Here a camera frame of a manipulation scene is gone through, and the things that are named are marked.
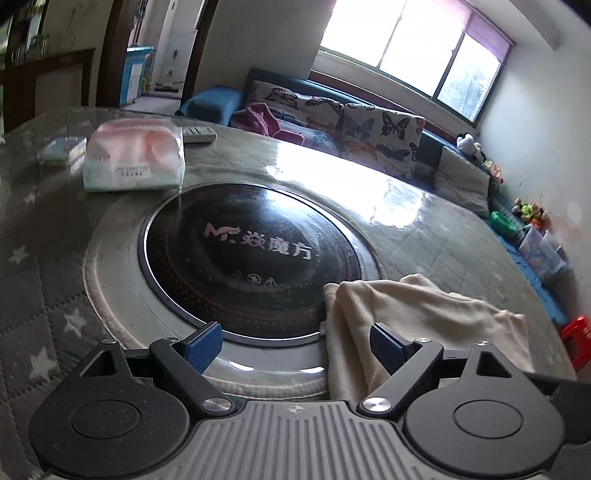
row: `cream cloth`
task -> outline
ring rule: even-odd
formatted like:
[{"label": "cream cloth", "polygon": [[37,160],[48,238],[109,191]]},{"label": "cream cloth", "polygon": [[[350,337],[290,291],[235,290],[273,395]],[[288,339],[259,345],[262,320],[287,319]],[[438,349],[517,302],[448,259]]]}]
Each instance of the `cream cloth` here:
[{"label": "cream cloth", "polygon": [[427,337],[446,349],[469,350],[488,340],[519,369],[533,371],[526,318],[482,300],[445,293],[422,275],[330,283],[326,299],[329,391],[358,403],[389,378],[369,347],[369,330],[383,323],[408,340]]}]

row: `window frame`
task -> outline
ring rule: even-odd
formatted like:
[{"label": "window frame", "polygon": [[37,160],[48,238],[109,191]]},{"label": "window frame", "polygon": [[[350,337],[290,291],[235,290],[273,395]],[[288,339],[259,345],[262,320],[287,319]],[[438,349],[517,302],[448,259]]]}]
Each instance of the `window frame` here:
[{"label": "window frame", "polygon": [[[488,23],[490,23],[491,25],[493,25],[488,19],[486,19],[486,17],[484,17],[483,15],[481,15],[479,12],[477,12],[475,9],[471,8],[471,10],[476,14],[476,15],[480,15],[482,18],[484,18]],[[441,76],[441,79],[439,80],[439,83],[437,84],[437,88],[435,88],[435,92],[433,93],[432,96],[429,96],[428,94],[426,94],[425,92],[422,92],[421,90],[417,89],[416,87],[410,85],[409,83],[393,76],[390,75],[389,73],[383,71],[380,69],[380,66],[384,60],[384,57],[386,56],[386,52],[388,51],[388,48],[390,47],[390,43],[392,41],[392,38],[394,37],[394,32],[396,32],[396,28],[398,27],[398,24],[400,23],[400,21],[402,20],[402,14],[404,13],[404,8],[402,9],[402,11],[400,12],[400,15],[398,16],[398,19],[396,20],[396,23],[394,24],[394,27],[392,29],[392,33],[390,34],[390,38],[388,40],[388,42],[386,43],[386,46],[384,48],[384,52],[382,53],[382,56],[379,59],[378,65],[376,67],[371,66],[368,63],[362,62],[361,60],[358,60],[356,58],[350,57],[344,53],[341,53],[339,51],[336,50],[332,50],[330,48],[326,48],[323,47],[322,45],[320,45],[318,51],[324,52],[324,53],[328,53],[330,55],[333,55],[335,57],[339,57],[341,59],[347,60],[353,64],[356,64],[358,66],[361,66],[363,68],[366,68],[368,70],[371,70],[374,73],[377,73],[383,77],[386,77],[388,80],[392,80],[393,82],[398,83],[399,85],[402,85],[403,87],[406,87],[409,90],[412,90],[415,93],[418,93],[419,95],[421,95],[423,98],[426,98],[430,101],[432,101],[433,103],[435,103],[436,105],[444,108],[445,110],[447,110],[448,112],[452,113],[454,116],[458,117],[460,120],[462,120],[464,123],[470,125],[471,127],[476,127],[478,126],[478,123],[480,123],[480,120],[482,119],[482,115],[484,114],[484,112],[486,111],[486,107],[488,106],[488,103],[491,99],[492,93],[495,90],[495,87],[499,81],[499,78],[501,76],[501,73],[503,71],[503,68],[505,66],[505,62],[499,62],[499,68],[496,71],[495,77],[493,78],[493,81],[491,82],[491,87],[488,90],[488,93],[486,94],[486,97],[484,99],[484,101],[482,102],[482,105],[480,106],[478,113],[476,114],[476,117],[474,118],[474,120],[470,120],[469,118],[463,116],[460,112],[454,110],[452,107],[450,107],[449,105],[447,105],[446,103],[442,102],[441,100],[439,100],[437,97],[438,95],[441,93],[441,90],[443,88],[443,85],[445,84],[445,81],[447,80],[447,77],[449,75],[449,72],[452,69],[452,65],[453,62],[455,61],[457,54],[460,50],[460,47],[462,46],[462,42],[464,40],[464,38],[466,37],[466,32],[464,30],[462,30],[462,34],[460,35],[460,38],[457,41],[457,44],[455,46],[455,48],[452,51],[452,56],[449,59],[449,62],[447,63],[447,67],[443,72],[443,75]],[[509,42],[509,50],[507,51],[507,55],[505,56],[505,61],[506,59],[509,57],[509,55],[511,54],[511,50],[513,49],[514,43],[508,39],[508,37],[503,34],[497,27],[496,28],[497,31],[499,31],[499,33],[501,33],[505,39],[507,40],[507,42]]]}]

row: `window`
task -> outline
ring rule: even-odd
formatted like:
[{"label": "window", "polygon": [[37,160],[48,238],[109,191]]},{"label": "window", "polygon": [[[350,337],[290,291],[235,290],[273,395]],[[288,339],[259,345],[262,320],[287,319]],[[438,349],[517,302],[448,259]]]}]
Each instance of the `window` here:
[{"label": "window", "polygon": [[337,0],[320,49],[474,124],[511,44],[462,0]]}]

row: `pink cloth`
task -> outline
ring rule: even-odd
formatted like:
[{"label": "pink cloth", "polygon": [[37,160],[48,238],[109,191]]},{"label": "pink cloth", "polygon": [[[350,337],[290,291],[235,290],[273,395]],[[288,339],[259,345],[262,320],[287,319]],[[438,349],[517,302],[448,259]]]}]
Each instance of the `pink cloth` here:
[{"label": "pink cloth", "polygon": [[253,103],[244,110],[234,112],[230,119],[230,127],[296,145],[304,144],[304,137],[300,134],[281,129],[277,118],[273,116],[266,103]]}]

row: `remote control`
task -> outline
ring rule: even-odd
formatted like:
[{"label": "remote control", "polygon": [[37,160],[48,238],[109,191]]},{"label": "remote control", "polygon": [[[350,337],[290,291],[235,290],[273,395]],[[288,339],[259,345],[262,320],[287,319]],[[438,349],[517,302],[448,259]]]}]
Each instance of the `remote control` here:
[{"label": "remote control", "polygon": [[184,143],[215,142],[216,131],[211,127],[183,127]]}]

